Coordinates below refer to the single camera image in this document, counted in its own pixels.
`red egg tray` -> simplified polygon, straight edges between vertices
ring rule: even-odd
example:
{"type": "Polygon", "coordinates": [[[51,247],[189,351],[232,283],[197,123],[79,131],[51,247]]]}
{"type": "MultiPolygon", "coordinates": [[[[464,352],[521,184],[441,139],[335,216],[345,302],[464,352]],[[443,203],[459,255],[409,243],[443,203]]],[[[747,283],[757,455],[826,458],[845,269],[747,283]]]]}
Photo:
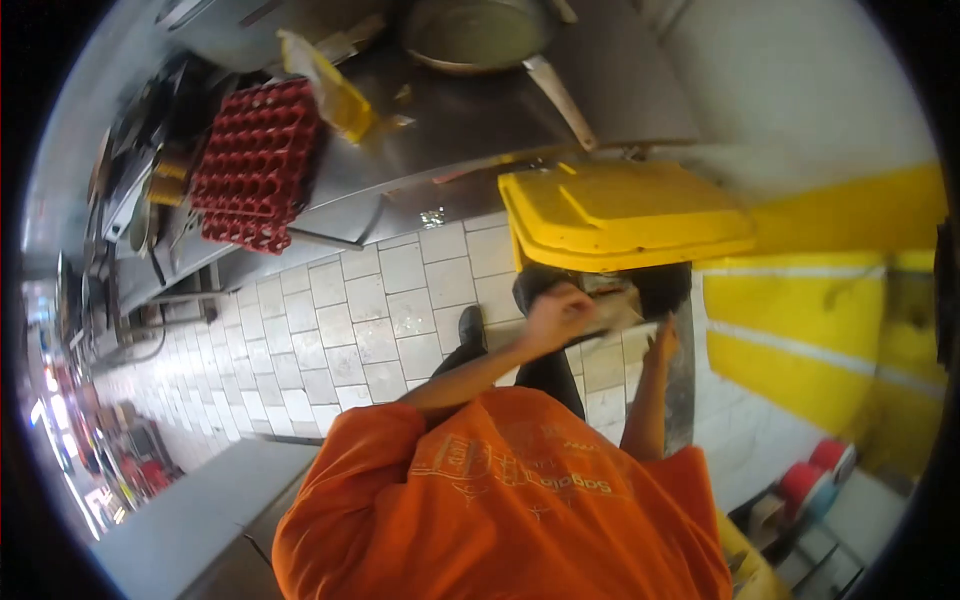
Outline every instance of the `red egg tray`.
{"type": "Polygon", "coordinates": [[[227,96],[190,182],[201,237],[273,254],[289,246],[320,129],[306,79],[227,96]]]}

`cardboard box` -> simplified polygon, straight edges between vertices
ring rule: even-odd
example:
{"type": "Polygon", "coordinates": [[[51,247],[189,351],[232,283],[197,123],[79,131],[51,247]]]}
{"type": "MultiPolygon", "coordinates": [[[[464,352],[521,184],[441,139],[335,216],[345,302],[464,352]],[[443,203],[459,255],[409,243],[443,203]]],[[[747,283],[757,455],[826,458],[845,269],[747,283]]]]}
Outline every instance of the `cardboard box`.
{"type": "Polygon", "coordinates": [[[130,429],[136,421],[136,408],[129,400],[124,400],[116,405],[117,420],[120,421],[121,429],[130,429]]]}

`stainless steel table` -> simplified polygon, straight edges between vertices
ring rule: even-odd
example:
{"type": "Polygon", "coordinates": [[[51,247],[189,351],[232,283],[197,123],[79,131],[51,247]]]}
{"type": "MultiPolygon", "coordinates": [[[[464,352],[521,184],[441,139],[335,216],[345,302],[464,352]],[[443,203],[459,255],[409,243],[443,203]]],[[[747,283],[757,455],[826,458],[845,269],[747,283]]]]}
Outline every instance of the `stainless steel table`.
{"type": "MultiPolygon", "coordinates": [[[[699,133],[684,95],[636,12],[620,0],[570,4],[580,22],[562,28],[545,55],[600,143],[696,140],[699,133]]],[[[355,239],[350,236],[359,235],[381,203],[388,202],[392,210],[381,215],[366,238],[375,242],[416,230],[420,224],[415,217],[443,197],[450,219],[485,214],[498,205],[489,181],[465,178],[441,186],[429,182],[577,149],[563,118],[522,71],[449,77],[416,65],[393,44],[350,60],[343,71],[381,114],[399,113],[414,122],[374,132],[359,145],[331,137],[319,153],[310,204],[294,223],[297,228],[355,239]],[[411,97],[402,105],[394,98],[405,84],[411,97]],[[458,193],[431,189],[446,186],[458,193]],[[399,200],[397,194],[381,198],[395,190],[399,200]]],[[[295,243],[282,256],[235,250],[205,242],[194,232],[173,252],[169,240],[161,241],[157,258],[168,286],[221,260],[221,282],[232,289],[338,252],[306,242],[295,243]]],[[[119,263],[119,284],[124,314],[162,291],[151,269],[136,259],[119,263]]]]}

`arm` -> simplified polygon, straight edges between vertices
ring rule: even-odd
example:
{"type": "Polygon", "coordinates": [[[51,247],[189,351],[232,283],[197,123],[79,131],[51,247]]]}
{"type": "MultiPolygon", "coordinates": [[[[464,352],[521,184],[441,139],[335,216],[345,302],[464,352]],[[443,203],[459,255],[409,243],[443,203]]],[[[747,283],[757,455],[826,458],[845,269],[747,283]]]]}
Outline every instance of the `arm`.
{"type": "Polygon", "coordinates": [[[515,342],[430,379],[397,402],[415,407],[434,427],[510,369],[561,348],[583,331],[593,310],[589,296],[570,283],[559,284],[537,297],[515,342]]]}
{"type": "Polygon", "coordinates": [[[677,332],[671,315],[657,331],[657,339],[643,357],[643,375],[634,405],[623,428],[620,448],[638,461],[663,458],[663,403],[670,358],[677,351],[677,332]]]}

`stainless steel counter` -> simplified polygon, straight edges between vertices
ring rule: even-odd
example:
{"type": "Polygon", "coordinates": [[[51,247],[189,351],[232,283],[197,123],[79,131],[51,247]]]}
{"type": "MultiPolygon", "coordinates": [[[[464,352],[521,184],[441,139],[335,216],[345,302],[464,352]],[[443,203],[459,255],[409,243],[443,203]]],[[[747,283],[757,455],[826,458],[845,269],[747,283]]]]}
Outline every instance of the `stainless steel counter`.
{"type": "MultiPolygon", "coordinates": [[[[580,22],[562,28],[544,54],[600,143],[696,140],[698,131],[685,98],[636,12],[623,0],[571,0],[570,4],[580,22]]],[[[385,44],[347,62],[343,71],[381,114],[399,113],[414,122],[374,132],[359,145],[331,137],[318,157],[310,204],[296,221],[298,228],[350,239],[358,223],[369,221],[364,214],[377,205],[381,193],[519,157],[577,148],[563,118],[519,70],[454,78],[419,66],[396,46],[385,44]],[[410,85],[411,100],[400,105],[394,97],[405,84],[410,85]]],[[[466,199],[450,201],[461,204],[466,199]]],[[[471,216],[470,212],[476,210],[462,210],[466,216],[471,216]]],[[[390,237],[387,231],[399,235],[416,228],[419,223],[409,214],[394,211],[381,218],[383,233],[379,239],[390,237]]],[[[376,238],[369,236],[367,241],[376,238]]],[[[230,289],[336,252],[306,243],[298,243],[279,257],[251,253],[234,256],[234,250],[232,246],[204,242],[195,233],[181,241],[173,253],[165,242],[161,243],[158,259],[168,285],[173,285],[230,254],[221,264],[221,279],[230,289]]],[[[136,259],[121,262],[122,312],[129,312],[160,291],[146,263],[136,259]]]]}

